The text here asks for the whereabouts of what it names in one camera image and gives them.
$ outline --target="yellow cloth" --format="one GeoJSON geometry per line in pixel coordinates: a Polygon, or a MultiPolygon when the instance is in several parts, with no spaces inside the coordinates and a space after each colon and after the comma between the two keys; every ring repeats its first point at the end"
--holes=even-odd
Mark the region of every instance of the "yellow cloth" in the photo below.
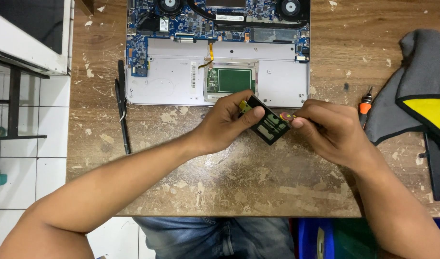
{"type": "Polygon", "coordinates": [[[411,99],[404,103],[440,129],[440,99],[411,99]]]}

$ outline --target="tiled wall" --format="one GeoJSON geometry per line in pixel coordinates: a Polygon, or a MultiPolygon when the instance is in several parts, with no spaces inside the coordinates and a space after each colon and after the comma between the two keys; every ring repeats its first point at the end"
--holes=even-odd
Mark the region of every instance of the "tiled wall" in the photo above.
{"type": "MultiPolygon", "coordinates": [[[[19,135],[47,139],[0,141],[0,246],[32,203],[65,184],[70,78],[40,80],[22,76],[19,135]]],[[[0,97],[8,98],[9,75],[0,75],[0,97]]],[[[0,106],[0,126],[7,127],[7,106],[0,106]]],[[[114,217],[88,235],[95,257],[153,259],[145,236],[128,217],[114,217]]]]}

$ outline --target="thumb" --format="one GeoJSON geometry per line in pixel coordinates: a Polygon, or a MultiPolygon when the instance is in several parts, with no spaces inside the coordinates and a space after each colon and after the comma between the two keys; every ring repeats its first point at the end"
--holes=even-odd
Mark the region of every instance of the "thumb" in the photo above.
{"type": "Polygon", "coordinates": [[[319,133],[316,126],[305,118],[295,118],[291,122],[291,125],[298,133],[304,136],[313,148],[321,147],[327,141],[327,139],[319,133]]]}
{"type": "Polygon", "coordinates": [[[264,115],[265,109],[263,109],[261,106],[257,106],[254,109],[246,112],[237,121],[233,122],[233,128],[239,135],[241,132],[257,124],[264,115]]]}

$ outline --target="jeans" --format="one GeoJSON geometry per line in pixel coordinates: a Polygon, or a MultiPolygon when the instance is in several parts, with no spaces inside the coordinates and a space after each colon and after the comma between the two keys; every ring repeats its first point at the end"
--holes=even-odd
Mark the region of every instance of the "jeans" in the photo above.
{"type": "Polygon", "coordinates": [[[295,259],[287,218],[133,219],[157,259],[295,259]]]}

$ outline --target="hand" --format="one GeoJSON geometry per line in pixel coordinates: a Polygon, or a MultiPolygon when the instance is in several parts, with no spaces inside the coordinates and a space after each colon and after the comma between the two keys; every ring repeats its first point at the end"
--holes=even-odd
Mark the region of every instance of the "hand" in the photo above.
{"type": "Polygon", "coordinates": [[[263,107],[255,107],[239,116],[239,104],[247,101],[254,93],[242,91],[218,99],[204,120],[192,132],[190,138],[196,143],[198,155],[220,152],[229,147],[244,130],[257,124],[265,115],[263,107]]]}
{"type": "Polygon", "coordinates": [[[359,173],[386,163],[380,151],[367,139],[355,108],[307,100],[294,115],[298,118],[292,121],[292,126],[327,161],[359,173]]]}

